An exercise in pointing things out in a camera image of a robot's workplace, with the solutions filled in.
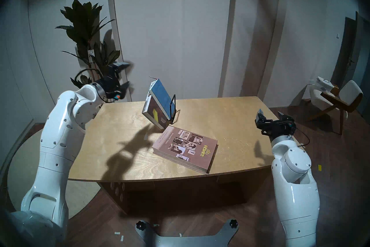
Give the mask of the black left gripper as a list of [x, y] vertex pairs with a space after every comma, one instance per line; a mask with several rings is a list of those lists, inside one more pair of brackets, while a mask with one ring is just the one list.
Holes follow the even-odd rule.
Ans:
[[108, 100], [118, 101], [122, 100], [123, 96], [127, 94], [130, 82], [127, 81], [124, 84], [119, 82], [119, 71], [125, 70], [130, 66], [126, 62], [114, 62], [114, 68], [108, 69], [108, 74], [103, 76], [103, 78], [98, 80], [98, 84], [104, 91], [103, 99], [108, 102]]

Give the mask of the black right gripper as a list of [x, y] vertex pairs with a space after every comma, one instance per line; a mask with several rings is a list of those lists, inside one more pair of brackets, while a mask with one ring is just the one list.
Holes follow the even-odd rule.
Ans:
[[289, 115], [278, 112], [279, 120], [266, 120], [261, 109], [256, 115], [256, 127], [261, 130], [262, 135], [279, 137], [282, 135], [292, 137], [296, 130], [295, 120]]

